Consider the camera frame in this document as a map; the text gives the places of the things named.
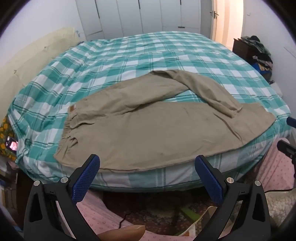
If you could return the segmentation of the person's left hand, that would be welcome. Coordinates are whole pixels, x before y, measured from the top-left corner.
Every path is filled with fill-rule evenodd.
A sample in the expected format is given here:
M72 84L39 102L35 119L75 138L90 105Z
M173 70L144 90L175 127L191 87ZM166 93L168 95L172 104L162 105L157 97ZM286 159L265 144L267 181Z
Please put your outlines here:
M131 225L98 234L102 241L139 241L145 233L144 225Z

